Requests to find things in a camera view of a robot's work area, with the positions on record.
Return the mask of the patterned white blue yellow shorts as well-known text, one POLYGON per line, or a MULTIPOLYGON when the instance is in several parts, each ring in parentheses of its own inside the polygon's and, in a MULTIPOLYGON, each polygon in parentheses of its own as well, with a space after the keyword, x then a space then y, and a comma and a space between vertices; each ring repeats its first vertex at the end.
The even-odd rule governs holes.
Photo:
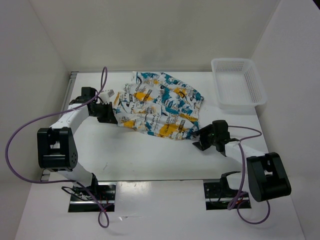
POLYGON ((113 113, 119 127, 171 140, 191 140, 199 130, 204 97, 191 85, 167 73, 132 73, 118 92, 113 113))

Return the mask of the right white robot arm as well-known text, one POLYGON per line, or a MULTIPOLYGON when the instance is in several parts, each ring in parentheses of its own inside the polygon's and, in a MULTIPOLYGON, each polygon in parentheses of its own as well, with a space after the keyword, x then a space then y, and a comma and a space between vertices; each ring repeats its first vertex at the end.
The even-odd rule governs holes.
POLYGON ((251 127, 243 129, 256 132, 256 135, 232 138, 229 132, 233 125, 225 120, 215 120, 211 124, 192 133, 199 137, 193 145, 205 151, 214 146, 216 151, 242 165, 240 183, 226 179, 219 184, 219 191, 225 197, 236 192, 236 202, 243 194, 251 194, 256 202, 268 201, 289 196, 292 187, 280 155, 276 152, 265 153, 243 144, 243 141, 260 137, 262 132, 251 127))

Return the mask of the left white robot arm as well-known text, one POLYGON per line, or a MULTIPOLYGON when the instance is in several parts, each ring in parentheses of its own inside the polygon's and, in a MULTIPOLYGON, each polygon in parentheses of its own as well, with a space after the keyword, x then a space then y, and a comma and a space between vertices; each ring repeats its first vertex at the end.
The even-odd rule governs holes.
POLYGON ((92 100, 97 93, 93 87, 82 87, 81 95, 69 103, 68 112, 50 127, 40 128, 37 132, 39 166, 73 181, 76 191, 82 192, 89 200, 99 196, 100 187, 95 174, 78 162, 79 154, 74 134, 88 117, 95 117, 100 123, 118 123, 110 101, 114 91, 103 90, 92 100))

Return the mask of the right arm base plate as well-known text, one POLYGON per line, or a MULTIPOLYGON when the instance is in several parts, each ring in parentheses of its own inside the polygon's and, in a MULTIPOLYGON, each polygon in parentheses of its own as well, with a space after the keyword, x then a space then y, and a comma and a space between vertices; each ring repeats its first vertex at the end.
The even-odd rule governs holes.
POLYGON ((219 179, 204 181, 203 189, 207 211, 226 210, 229 202, 238 193, 238 190, 223 186, 219 179))

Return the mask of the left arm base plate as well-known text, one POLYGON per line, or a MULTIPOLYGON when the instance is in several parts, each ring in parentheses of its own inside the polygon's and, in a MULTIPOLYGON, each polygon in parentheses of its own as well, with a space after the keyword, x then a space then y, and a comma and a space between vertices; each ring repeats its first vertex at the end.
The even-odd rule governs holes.
MULTIPOLYGON (((61 189, 70 195, 68 207, 69 213, 89 213, 100 211, 97 203, 83 188, 63 186, 61 189)), ((115 211, 116 190, 116 182, 100 181, 98 183, 95 197, 107 212, 115 211)))

